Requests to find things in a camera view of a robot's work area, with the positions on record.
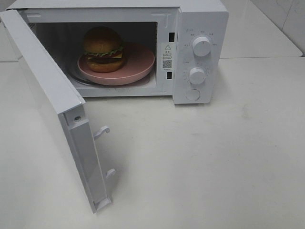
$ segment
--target microwave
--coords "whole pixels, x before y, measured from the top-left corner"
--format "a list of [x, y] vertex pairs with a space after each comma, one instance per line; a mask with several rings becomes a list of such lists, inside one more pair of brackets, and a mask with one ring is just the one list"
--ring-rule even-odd
[[[11, 43], [46, 122], [66, 139], [93, 213], [111, 202], [84, 97], [172, 96], [175, 104], [208, 103], [228, 21], [219, 0], [17, 0], [0, 12]], [[126, 85], [84, 77], [77, 61], [84, 34], [106, 26], [154, 54], [151, 71]]]

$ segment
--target power knob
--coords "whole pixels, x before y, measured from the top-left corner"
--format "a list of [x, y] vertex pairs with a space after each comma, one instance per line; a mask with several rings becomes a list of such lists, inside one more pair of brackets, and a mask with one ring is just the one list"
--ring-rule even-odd
[[202, 84], [205, 81], [205, 72], [202, 68], [192, 68], [189, 73], [189, 80], [192, 84]]
[[192, 47], [196, 56], [206, 56], [211, 51], [211, 40], [207, 36], [197, 37], [193, 41]]

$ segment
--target hamburger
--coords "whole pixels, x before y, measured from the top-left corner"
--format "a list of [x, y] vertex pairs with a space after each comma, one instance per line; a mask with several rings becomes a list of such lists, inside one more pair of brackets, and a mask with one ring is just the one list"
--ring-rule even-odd
[[123, 41], [108, 27], [90, 29], [84, 36], [83, 48], [86, 63], [94, 72], [114, 72], [124, 65]]

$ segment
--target pink plate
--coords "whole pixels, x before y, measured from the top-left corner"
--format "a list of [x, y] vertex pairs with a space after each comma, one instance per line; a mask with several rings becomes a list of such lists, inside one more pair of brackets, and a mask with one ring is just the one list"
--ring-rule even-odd
[[145, 77], [152, 70], [154, 54], [145, 46], [137, 43], [126, 43], [123, 54], [127, 57], [126, 63], [111, 73], [92, 71], [87, 66], [84, 55], [78, 59], [77, 65], [88, 80], [109, 86], [133, 83]]

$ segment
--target open microwave door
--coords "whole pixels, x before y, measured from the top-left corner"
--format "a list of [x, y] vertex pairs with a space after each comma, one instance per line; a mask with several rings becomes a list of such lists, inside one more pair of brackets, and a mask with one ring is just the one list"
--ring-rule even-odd
[[8, 36], [39, 110], [50, 126], [58, 126], [67, 139], [81, 182], [93, 212], [111, 202], [94, 139], [83, 108], [84, 99], [32, 33], [16, 10], [0, 13], [0, 24]]

